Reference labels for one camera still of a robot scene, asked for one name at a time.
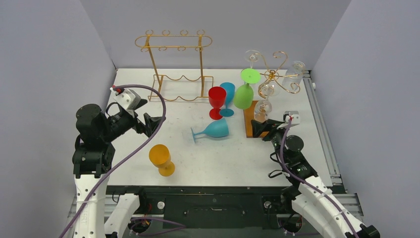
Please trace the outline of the clear patterned wine glass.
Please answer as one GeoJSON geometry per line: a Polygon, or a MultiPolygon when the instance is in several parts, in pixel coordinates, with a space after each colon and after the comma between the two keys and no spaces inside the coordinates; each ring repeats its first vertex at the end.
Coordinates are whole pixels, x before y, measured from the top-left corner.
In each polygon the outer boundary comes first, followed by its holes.
{"type": "Polygon", "coordinates": [[[294,61],[287,69],[281,85],[290,92],[298,92],[306,66],[301,61],[294,61]]]}

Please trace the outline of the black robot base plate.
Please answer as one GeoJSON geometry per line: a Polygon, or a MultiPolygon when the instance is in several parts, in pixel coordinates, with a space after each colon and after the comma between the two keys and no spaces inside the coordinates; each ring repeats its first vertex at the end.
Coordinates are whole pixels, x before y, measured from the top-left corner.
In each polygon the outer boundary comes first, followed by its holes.
{"type": "Polygon", "coordinates": [[[297,220],[284,187],[109,185],[108,195],[140,195],[135,214],[162,215],[190,229],[276,229],[278,220],[297,220]]]}

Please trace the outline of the green plastic goblet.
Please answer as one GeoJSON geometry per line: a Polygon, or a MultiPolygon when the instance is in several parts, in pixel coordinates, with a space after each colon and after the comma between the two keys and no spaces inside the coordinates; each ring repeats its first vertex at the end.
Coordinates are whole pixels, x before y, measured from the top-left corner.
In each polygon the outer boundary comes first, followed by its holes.
{"type": "Polygon", "coordinates": [[[241,71],[240,77],[244,81],[244,84],[236,90],[233,103],[236,108],[245,110],[251,106],[254,98],[254,91],[251,84],[258,83],[261,76],[256,69],[246,68],[241,71]]]}

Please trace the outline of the blue plastic goblet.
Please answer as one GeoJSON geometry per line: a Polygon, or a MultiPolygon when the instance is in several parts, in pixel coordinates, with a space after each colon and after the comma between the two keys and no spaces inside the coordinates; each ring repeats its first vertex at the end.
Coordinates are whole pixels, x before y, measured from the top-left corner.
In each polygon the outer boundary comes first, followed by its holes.
{"type": "Polygon", "coordinates": [[[229,128],[226,119],[222,118],[213,121],[201,132],[194,132],[193,129],[191,129],[191,132],[193,141],[196,143],[196,136],[201,134],[205,134],[206,136],[213,138],[226,137],[229,135],[229,128]]]}
{"type": "Polygon", "coordinates": [[[231,82],[223,82],[220,84],[220,87],[222,87],[226,91],[226,98],[225,98],[225,108],[221,109],[219,114],[222,117],[231,117],[234,115],[234,111],[229,108],[230,103],[232,102],[235,94],[235,85],[231,82]]]}

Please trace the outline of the gold hook rack wooden base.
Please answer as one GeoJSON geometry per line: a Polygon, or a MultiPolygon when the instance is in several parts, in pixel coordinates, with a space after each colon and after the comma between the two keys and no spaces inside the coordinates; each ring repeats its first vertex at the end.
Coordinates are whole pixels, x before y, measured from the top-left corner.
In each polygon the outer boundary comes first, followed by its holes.
{"type": "MultiPolygon", "coordinates": [[[[298,94],[301,91],[301,87],[299,85],[299,91],[298,92],[290,92],[287,89],[285,89],[281,83],[283,81],[283,78],[285,77],[284,75],[281,75],[278,71],[280,70],[280,68],[278,67],[277,69],[270,69],[266,63],[266,59],[265,57],[261,54],[259,56],[259,60],[264,61],[264,64],[266,66],[266,71],[264,73],[261,73],[261,75],[265,78],[265,81],[262,82],[260,85],[267,83],[267,82],[271,82],[275,84],[275,92],[276,94],[273,95],[277,96],[281,91],[290,93],[290,94],[298,94]]],[[[247,138],[251,138],[252,137],[252,125],[251,125],[251,120],[254,119],[254,107],[256,105],[258,101],[252,101],[251,106],[248,109],[244,110],[244,119],[245,119],[245,131],[246,131],[246,137],[247,138]]]]}

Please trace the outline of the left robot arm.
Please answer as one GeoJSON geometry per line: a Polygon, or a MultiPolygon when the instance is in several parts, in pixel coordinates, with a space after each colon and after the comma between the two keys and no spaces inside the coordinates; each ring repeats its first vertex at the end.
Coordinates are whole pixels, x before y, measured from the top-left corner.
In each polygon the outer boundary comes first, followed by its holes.
{"type": "Polygon", "coordinates": [[[77,210],[68,224],[68,227],[75,226],[74,238],[120,238],[131,216],[147,209],[148,200],[142,196],[142,190],[125,193],[109,218],[104,219],[107,184],[117,168],[112,165],[115,155],[112,142],[130,129],[151,141],[165,120],[166,114],[152,117],[144,113],[144,121],[140,121],[135,110],[147,102],[146,99],[116,100],[119,111],[111,116],[106,116],[96,104],[87,104],[77,111],[79,135],[72,157],[77,210]]]}

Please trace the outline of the aluminium table frame rail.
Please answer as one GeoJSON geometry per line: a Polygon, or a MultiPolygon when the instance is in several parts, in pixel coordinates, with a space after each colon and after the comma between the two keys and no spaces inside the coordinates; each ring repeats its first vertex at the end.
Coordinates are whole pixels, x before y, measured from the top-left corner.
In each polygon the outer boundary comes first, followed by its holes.
{"type": "Polygon", "coordinates": [[[356,218],[362,219],[364,214],[359,202],[358,195],[356,193],[349,193],[348,190],[344,187],[327,128],[315,95],[315,85],[311,79],[311,72],[309,70],[305,71],[302,82],[305,86],[306,94],[318,130],[320,143],[322,145],[332,181],[331,188],[334,192],[334,195],[337,196],[339,201],[349,210],[349,212],[351,212],[356,218]]]}

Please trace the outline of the orange plastic goblet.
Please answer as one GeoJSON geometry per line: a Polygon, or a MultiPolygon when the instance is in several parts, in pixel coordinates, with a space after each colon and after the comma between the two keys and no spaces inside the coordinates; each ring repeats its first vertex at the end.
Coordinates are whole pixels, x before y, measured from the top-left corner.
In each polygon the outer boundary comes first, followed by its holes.
{"type": "Polygon", "coordinates": [[[163,177],[169,177],[175,172],[169,149],[163,144],[157,144],[150,149],[149,160],[163,177]]]}

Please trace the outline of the small clear front wine glass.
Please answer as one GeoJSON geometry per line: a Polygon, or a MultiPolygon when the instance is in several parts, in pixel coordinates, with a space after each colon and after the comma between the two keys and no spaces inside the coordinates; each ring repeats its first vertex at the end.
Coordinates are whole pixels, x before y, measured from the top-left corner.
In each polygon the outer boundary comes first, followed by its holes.
{"type": "Polygon", "coordinates": [[[250,68],[253,68],[254,63],[256,63],[259,60],[260,52],[257,50],[247,50],[245,52],[245,60],[250,63],[250,68]]]}

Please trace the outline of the tall gold wire glass rack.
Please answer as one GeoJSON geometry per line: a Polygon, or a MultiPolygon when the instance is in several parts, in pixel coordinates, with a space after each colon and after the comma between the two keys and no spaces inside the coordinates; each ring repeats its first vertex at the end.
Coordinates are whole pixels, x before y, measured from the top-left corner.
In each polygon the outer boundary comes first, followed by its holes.
{"type": "Polygon", "coordinates": [[[200,90],[197,92],[188,93],[191,98],[186,98],[182,95],[177,95],[174,98],[164,98],[167,102],[195,102],[200,99],[207,99],[208,96],[205,95],[205,85],[210,82],[211,86],[214,86],[214,77],[209,75],[204,75],[204,65],[203,65],[203,50],[204,48],[212,44],[212,38],[207,36],[205,30],[198,30],[195,35],[190,35],[187,30],[181,30],[180,34],[172,35],[169,30],[163,30],[161,34],[155,34],[153,30],[147,30],[145,35],[139,36],[135,39],[136,47],[140,48],[141,52],[148,52],[154,69],[154,80],[152,87],[157,87],[156,90],[159,94],[163,95],[165,93],[164,87],[169,82],[194,82],[200,84],[200,90]],[[151,44],[152,39],[186,39],[194,38],[195,43],[193,45],[153,45],[151,44]],[[200,76],[196,79],[191,79],[186,75],[181,75],[179,78],[172,78],[166,74],[160,74],[153,56],[153,49],[157,49],[160,52],[167,51],[169,49],[176,49],[179,52],[183,52],[187,49],[194,49],[199,55],[200,62],[200,76]]]}

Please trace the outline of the red plastic goblet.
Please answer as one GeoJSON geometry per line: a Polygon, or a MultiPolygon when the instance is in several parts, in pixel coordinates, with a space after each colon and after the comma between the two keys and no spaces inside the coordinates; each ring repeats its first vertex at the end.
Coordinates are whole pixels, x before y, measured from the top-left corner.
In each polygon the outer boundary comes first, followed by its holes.
{"type": "Polygon", "coordinates": [[[222,118],[220,111],[221,107],[225,103],[227,93],[224,88],[215,86],[208,91],[208,95],[209,103],[212,106],[212,109],[209,112],[209,116],[213,120],[219,120],[222,118]]]}

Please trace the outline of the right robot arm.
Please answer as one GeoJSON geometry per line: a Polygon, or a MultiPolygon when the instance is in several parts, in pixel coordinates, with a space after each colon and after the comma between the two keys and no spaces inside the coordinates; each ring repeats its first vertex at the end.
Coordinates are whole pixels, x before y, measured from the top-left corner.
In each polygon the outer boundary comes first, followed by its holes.
{"type": "Polygon", "coordinates": [[[251,120],[252,136],[266,133],[263,141],[274,147],[271,159],[281,166],[281,172],[291,183],[282,191],[279,205],[307,220],[324,238],[378,238],[375,226],[366,226],[333,195],[302,153],[304,142],[288,135],[293,119],[265,122],[251,120]]]}

